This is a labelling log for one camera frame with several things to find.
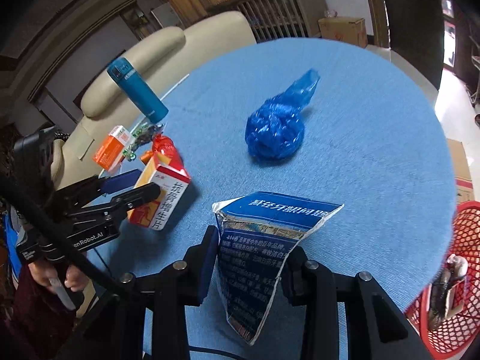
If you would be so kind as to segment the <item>yellow red medicine box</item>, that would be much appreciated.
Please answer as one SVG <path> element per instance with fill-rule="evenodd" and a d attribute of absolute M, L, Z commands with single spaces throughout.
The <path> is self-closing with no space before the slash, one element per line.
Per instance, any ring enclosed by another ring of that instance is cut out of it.
<path fill-rule="evenodd" d="M 191 177 L 182 163 L 166 164 L 160 153 L 154 153 L 140 175 L 134 188 L 154 183 L 160 186 L 160 194 L 149 203 L 128 212 L 128 222 L 162 231 L 183 193 L 191 183 Z"/>

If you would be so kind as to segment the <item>red plastic bag ball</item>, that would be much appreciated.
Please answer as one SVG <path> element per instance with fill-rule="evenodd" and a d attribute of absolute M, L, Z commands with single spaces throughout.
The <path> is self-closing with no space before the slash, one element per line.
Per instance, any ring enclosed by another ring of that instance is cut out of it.
<path fill-rule="evenodd" d="M 140 157 L 140 160 L 144 165 L 146 165 L 154 156 L 157 156 L 160 162 L 163 164 L 176 168 L 177 170 L 181 170 L 183 168 L 181 155 L 174 146 L 173 141 L 162 133 L 157 133 L 154 135 L 152 148 L 147 150 Z"/>

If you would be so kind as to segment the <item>blue plastic bag ball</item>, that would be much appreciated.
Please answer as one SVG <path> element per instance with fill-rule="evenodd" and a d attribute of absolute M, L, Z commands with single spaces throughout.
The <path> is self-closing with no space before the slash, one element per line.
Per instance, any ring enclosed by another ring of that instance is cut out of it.
<path fill-rule="evenodd" d="M 298 150 L 305 133 L 302 111 L 309 105 L 319 80 L 318 71 L 306 71 L 248 117 L 244 138 L 251 157 L 262 162 L 280 162 Z"/>

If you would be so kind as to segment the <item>red plastic trash basket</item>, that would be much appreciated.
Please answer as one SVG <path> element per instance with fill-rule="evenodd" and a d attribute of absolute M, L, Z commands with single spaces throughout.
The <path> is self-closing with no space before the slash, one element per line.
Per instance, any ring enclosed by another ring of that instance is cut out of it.
<path fill-rule="evenodd" d="M 405 315 L 433 359 L 462 353 L 479 334 L 478 202 L 457 207 L 446 258 Z"/>

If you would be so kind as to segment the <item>orange white tissue pack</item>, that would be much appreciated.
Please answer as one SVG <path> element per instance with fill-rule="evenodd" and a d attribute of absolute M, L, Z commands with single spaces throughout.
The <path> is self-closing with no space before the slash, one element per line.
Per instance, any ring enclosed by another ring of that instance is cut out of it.
<path fill-rule="evenodd" d="M 131 140 L 132 134 L 127 128 L 115 126 L 95 152 L 93 161 L 103 170 L 112 171 L 121 162 L 123 151 Z"/>

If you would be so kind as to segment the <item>green wrapped candy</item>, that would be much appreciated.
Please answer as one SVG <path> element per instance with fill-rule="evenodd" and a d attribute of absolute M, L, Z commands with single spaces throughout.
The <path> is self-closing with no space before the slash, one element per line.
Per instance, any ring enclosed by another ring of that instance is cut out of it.
<path fill-rule="evenodd" d="M 137 155 L 135 154 L 135 152 L 130 149 L 124 149 L 122 151 L 122 155 L 127 161 L 130 161 L 130 162 L 134 161 L 137 158 Z"/>

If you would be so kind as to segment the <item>bag of dark seeds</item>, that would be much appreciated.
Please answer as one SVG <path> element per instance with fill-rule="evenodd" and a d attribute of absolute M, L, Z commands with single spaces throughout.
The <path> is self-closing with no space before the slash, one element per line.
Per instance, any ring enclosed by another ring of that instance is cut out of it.
<path fill-rule="evenodd" d="M 164 124 L 142 123 L 135 127 L 132 132 L 133 144 L 136 146 L 143 146 L 151 142 L 155 135 L 162 133 Z"/>

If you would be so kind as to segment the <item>teal thermos bottle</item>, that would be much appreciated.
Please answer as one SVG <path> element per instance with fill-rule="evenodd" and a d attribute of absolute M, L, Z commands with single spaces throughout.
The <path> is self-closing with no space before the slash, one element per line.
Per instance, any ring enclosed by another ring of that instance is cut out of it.
<path fill-rule="evenodd" d="M 168 108 L 126 58 L 116 58 L 106 71 L 152 124 L 159 124 L 167 116 Z"/>

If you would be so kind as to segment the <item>cream leather sofa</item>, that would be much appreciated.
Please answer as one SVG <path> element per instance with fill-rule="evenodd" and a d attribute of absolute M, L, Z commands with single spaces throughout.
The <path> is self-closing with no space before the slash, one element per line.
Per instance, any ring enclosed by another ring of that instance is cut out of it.
<path fill-rule="evenodd" d="M 246 17 L 232 10 L 203 19 L 185 30 L 161 29 L 123 56 L 161 96 L 206 62 L 254 44 L 256 38 Z M 141 115 L 105 71 L 87 88 L 80 108 L 83 116 L 69 138 L 54 143 L 50 172 L 55 189 L 99 175 L 103 169 L 93 161 L 93 156 L 107 134 L 117 125 L 133 126 Z"/>

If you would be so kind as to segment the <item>flat cardboard on floor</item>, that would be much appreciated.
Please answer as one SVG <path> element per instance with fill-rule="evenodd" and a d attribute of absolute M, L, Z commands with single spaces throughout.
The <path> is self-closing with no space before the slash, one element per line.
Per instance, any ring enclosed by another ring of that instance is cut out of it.
<path fill-rule="evenodd" d="M 460 141 L 447 139 L 456 181 L 456 203 L 474 201 L 473 182 L 465 149 Z"/>

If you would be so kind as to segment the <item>wooden radiator cabinet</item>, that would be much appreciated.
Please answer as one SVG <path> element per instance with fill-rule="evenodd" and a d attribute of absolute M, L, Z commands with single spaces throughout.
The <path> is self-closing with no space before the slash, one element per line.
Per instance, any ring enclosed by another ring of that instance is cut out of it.
<path fill-rule="evenodd" d="M 238 11 L 245 16 L 257 42 L 278 38 L 320 38 L 318 20 L 326 0 L 226 0 L 208 9 L 211 16 Z"/>

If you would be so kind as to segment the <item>cardboard box on floor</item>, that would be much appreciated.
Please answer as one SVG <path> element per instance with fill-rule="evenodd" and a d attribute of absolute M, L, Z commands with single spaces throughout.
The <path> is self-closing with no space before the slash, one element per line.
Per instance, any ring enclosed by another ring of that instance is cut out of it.
<path fill-rule="evenodd" d="M 365 48 L 368 45 L 364 18 L 329 17 L 318 20 L 322 38 Z"/>

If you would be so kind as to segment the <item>dark wooden door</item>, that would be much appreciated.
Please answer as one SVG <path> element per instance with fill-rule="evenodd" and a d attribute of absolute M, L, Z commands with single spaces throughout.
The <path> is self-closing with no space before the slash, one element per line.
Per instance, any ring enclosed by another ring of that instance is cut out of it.
<path fill-rule="evenodd" d="M 390 46 L 438 89 L 443 73 L 442 0 L 385 0 Z"/>

